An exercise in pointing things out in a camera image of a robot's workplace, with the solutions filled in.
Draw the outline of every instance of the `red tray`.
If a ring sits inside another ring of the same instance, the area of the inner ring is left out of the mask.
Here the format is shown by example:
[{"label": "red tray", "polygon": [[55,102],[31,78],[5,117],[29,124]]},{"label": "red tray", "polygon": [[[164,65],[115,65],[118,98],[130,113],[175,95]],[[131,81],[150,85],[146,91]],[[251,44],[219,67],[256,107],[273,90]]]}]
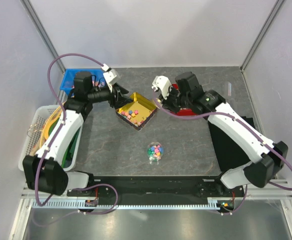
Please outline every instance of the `red tray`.
[{"label": "red tray", "polygon": [[[173,85],[174,88],[178,89],[178,85],[177,84],[173,83],[172,85]],[[174,112],[172,112],[172,113],[177,115],[177,116],[194,116],[194,115],[198,115],[198,114],[195,114],[190,109],[182,109],[178,113],[174,113]]]}]

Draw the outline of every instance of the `black cloth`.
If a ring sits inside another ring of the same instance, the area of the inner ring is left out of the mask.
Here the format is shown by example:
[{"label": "black cloth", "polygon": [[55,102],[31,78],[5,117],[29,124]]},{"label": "black cloth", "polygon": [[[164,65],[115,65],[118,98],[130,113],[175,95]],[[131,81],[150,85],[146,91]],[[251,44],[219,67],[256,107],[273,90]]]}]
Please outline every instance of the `black cloth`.
[{"label": "black cloth", "polygon": [[[249,125],[255,128],[251,117],[242,117]],[[249,162],[247,154],[219,127],[208,122],[212,144],[217,161],[222,172],[237,168]]]}]

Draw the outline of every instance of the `clear plastic object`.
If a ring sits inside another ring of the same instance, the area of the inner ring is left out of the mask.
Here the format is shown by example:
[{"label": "clear plastic object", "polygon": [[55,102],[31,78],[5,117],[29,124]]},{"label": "clear plastic object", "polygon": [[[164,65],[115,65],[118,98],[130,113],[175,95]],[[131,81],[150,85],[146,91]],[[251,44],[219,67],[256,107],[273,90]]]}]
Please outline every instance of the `clear plastic object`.
[{"label": "clear plastic object", "polygon": [[162,147],[160,143],[152,142],[151,144],[148,145],[147,155],[151,164],[152,163],[158,164],[163,154],[164,154],[164,148]]},{"label": "clear plastic object", "polygon": [[229,105],[231,106],[232,109],[234,109],[234,111],[237,111],[237,103],[235,100],[235,91],[233,89],[233,85],[230,82],[225,82],[224,85],[224,93],[223,93],[223,97],[225,98],[226,102],[229,103]]}]

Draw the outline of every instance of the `white panel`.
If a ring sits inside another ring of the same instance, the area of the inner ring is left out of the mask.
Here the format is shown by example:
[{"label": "white panel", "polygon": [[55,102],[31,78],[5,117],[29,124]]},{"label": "white panel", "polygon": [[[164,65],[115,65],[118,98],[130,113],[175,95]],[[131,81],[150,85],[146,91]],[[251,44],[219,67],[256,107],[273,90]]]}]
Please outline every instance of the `white panel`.
[{"label": "white panel", "polygon": [[[246,76],[265,135],[288,145],[292,164],[292,0],[283,5]],[[292,186],[289,169],[281,174]]]},{"label": "white panel", "polygon": [[[112,67],[239,66],[275,0],[31,0],[59,54]],[[71,57],[67,68],[95,64]]]},{"label": "white panel", "polygon": [[[19,0],[0,0],[0,240],[8,239],[25,183],[18,159],[35,110],[53,103],[52,57]],[[53,85],[61,73],[55,68]]]}]

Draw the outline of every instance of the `yellow tray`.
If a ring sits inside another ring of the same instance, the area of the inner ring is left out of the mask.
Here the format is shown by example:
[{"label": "yellow tray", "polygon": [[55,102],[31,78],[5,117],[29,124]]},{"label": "yellow tray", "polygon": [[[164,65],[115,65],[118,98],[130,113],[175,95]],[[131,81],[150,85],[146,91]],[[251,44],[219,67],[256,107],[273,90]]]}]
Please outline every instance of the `yellow tray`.
[{"label": "yellow tray", "polygon": [[[155,104],[153,104],[151,101],[149,101],[147,98],[143,97],[137,92],[132,93],[130,98],[133,99],[133,102],[128,103],[119,109],[116,109],[116,114],[120,119],[122,119],[129,125],[133,126],[134,129],[139,131],[155,115],[155,113],[157,112],[157,107],[155,106]],[[137,121],[138,123],[143,121],[140,126],[134,124],[133,122],[128,120],[124,115],[121,114],[121,112],[128,111],[134,112],[135,110],[138,111],[138,114],[135,117],[132,117],[131,120]]]}]

